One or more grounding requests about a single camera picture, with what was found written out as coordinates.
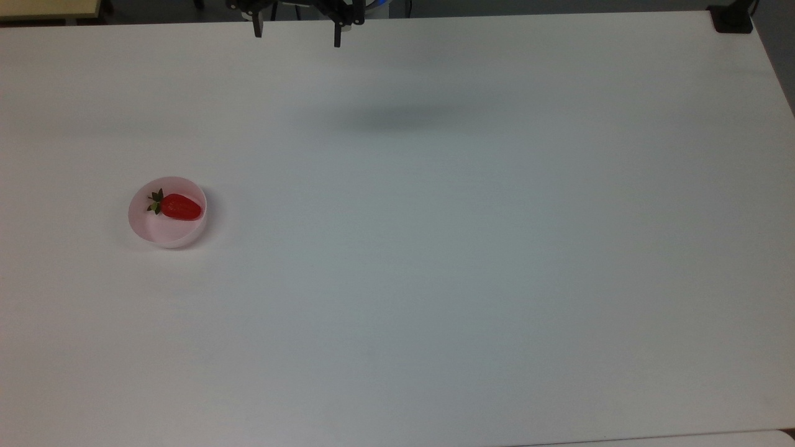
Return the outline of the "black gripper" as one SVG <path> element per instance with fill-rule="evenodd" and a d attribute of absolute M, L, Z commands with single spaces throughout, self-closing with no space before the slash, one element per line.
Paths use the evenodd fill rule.
<path fill-rule="evenodd" d="M 304 14 L 334 23 L 334 48 L 340 48 L 343 28 L 365 22 L 367 1 L 226 1 L 225 6 L 250 20 L 256 38 L 262 38 L 264 22 L 273 22 L 282 9 L 295 12 L 297 20 Z"/>

